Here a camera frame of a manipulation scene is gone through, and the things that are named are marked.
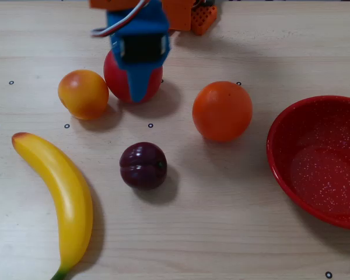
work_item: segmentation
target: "wooden table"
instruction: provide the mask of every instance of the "wooden table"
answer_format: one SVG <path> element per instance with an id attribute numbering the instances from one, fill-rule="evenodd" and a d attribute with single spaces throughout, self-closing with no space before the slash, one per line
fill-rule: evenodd
<path id="1" fill-rule="evenodd" d="M 12 148 L 19 131 L 59 146 L 93 186 L 92 241 L 74 279 L 350 279 L 350 231 L 294 206 L 265 155 L 286 106 L 350 96 L 350 3 L 226 2 L 206 36 L 172 36 L 154 100 L 112 96 L 104 118 L 81 122 L 57 86 L 75 69 L 103 73 L 109 41 L 89 37 L 101 26 L 104 12 L 85 2 L 0 2 L 0 279 L 50 279 L 59 265 L 54 204 Z M 249 129 L 226 145 L 204 142 L 191 117 L 196 94 L 219 80 L 241 82 L 254 103 Z M 170 164 L 147 196 L 118 171 L 139 141 L 158 144 Z"/>

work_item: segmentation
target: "banana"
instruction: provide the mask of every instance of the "banana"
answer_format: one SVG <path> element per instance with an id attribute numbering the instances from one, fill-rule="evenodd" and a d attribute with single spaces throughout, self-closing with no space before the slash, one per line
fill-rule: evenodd
<path id="1" fill-rule="evenodd" d="M 36 135 L 12 137 L 17 153 L 41 176 L 53 197 L 61 265 L 51 280 L 62 280 L 83 257 L 92 232 L 93 209 L 88 183 L 56 146 Z"/>

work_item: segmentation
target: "red bowl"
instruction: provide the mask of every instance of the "red bowl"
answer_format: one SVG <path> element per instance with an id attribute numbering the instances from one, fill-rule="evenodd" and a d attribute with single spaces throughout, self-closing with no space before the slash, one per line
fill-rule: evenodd
<path id="1" fill-rule="evenodd" d="M 295 203 L 350 229 L 350 98 L 317 96 L 289 106 L 268 133 L 267 158 Z"/>

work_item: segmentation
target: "banana tip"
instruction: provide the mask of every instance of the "banana tip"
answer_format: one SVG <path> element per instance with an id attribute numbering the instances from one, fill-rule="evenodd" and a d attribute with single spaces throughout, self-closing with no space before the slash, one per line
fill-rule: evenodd
<path id="1" fill-rule="evenodd" d="M 14 146 L 14 143 L 16 141 L 16 139 L 20 138 L 20 137 L 24 137 L 25 135 L 27 135 L 27 132 L 18 132 L 15 135 L 12 136 L 12 144 Z"/>

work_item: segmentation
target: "plum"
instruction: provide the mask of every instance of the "plum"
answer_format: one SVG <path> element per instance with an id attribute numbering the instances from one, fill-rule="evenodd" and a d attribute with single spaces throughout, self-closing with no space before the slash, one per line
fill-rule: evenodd
<path id="1" fill-rule="evenodd" d="M 123 181 L 138 190 L 158 188 L 167 174 L 167 160 L 162 150 L 149 142 L 128 147 L 119 165 Z"/>

